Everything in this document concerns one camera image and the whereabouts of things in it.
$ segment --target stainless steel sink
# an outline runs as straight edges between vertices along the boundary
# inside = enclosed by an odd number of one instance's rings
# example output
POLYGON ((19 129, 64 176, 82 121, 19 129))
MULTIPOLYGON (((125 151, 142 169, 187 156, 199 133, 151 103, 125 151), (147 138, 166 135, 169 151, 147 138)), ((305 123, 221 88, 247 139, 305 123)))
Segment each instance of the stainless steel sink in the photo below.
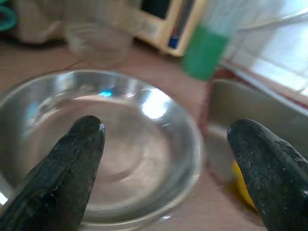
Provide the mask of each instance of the stainless steel sink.
POLYGON ((209 106, 207 154, 210 169, 224 185, 234 179, 232 151, 227 143, 227 128, 235 120, 250 118, 268 127, 308 158, 307 110, 284 97, 252 83, 216 80, 209 106))

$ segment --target green bottle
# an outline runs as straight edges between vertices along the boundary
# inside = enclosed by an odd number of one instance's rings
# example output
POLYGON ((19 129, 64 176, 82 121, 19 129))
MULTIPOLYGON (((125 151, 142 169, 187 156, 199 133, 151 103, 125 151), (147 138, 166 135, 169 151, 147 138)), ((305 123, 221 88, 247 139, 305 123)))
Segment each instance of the green bottle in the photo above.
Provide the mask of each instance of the green bottle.
POLYGON ((189 75, 208 80, 224 52, 231 35, 242 19, 248 0, 210 0, 197 27, 182 68, 189 75))

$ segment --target stainless steel bowl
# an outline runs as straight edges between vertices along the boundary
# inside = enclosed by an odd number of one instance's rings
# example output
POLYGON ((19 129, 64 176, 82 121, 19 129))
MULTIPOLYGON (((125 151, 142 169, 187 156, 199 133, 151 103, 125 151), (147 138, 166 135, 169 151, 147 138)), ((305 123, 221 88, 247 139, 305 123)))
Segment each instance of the stainless steel bowl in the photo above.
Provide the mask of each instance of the stainless steel bowl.
POLYGON ((140 228, 179 205, 199 178, 203 148, 191 116, 132 77, 48 74, 10 90, 0 108, 2 198, 79 117, 94 115, 105 124, 105 151, 81 230, 140 228))

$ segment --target bowl rim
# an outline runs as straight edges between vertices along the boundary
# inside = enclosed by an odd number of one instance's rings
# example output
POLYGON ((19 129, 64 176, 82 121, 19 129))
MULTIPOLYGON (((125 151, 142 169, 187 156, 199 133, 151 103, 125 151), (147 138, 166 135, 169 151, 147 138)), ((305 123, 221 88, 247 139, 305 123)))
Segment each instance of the bowl rim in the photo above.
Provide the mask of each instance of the bowl rim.
POLYGON ((61 70, 61 71, 52 71, 43 73, 37 76, 33 76, 31 78, 28 78, 26 80, 23 80, 22 82, 18 83, 17 85, 11 87, 10 89, 6 90, 4 93, 0 95, 0 108, 5 105, 5 103, 19 90, 23 89, 26 86, 29 86, 30 84, 33 84, 37 81, 40 81, 42 79, 47 78, 53 78, 56 75, 62 75, 62 74, 68 74, 68 73, 98 73, 98 74, 104 74, 104 75, 115 75, 120 78, 128 78, 128 79, 134 79, 138 81, 139 83, 144 84, 145 86, 154 87, 162 91, 164 94, 166 94, 169 98, 171 98, 183 111, 186 117, 186 121, 191 129, 193 140, 195 141, 193 145, 193 152, 191 153, 193 155, 192 158, 192 174, 190 178, 188 179, 188 182, 186 183, 186 187, 177 194, 173 199, 169 201, 168 204, 165 206, 154 210, 145 216, 131 219, 131 220, 124 220, 120 222, 114 222, 114 223, 94 223, 94 222, 86 222, 82 221, 80 230, 98 230, 102 228, 107 228, 108 230, 134 230, 141 228, 153 221, 159 220, 163 216, 170 213, 173 209, 181 205, 184 200, 188 197, 190 192, 195 188, 197 181, 199 180, 201 173, 202 173, 202 165, 205 160, 205 143, 202 141, 202 136, 199 128, 197 127, 197 124, 193 117, 187 112, 185 108, 183 108, 179 103, 177 103, 171 96, 169 96, 167 93, 165 93, 163 90, 161 90, 159 87, 153 86, 152 84, 149 84, 147 82, 144 82, 136 77, 126 75, 120 72, 116 71, 106 71, 106 70, 96 70, 96 69, 79 69, 79 70, 61 70))

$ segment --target kitchen counter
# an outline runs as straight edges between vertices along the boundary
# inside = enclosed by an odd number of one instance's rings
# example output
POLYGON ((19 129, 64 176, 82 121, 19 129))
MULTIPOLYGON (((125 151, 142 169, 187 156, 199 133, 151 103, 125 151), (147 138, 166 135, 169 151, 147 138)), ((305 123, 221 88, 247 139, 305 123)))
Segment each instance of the kitchen counter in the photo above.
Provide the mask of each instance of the kitchen counter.
MULTIPOLYGON (((26 48, 0 42, 0 91, 47 72, 71 69, 98 69, 63 46, 26 48)), ((163 57, 144 44, 134 45, 123 64, 111 68, 157 86, 186 108, 197 121, 205 100, 206 83, 191 78, 177 60, 163 57)), ((190 199, 167 220, 147 227, 147 231, 260 231, 264 228, 245 215, 220 191, 204 172, 190 199)))

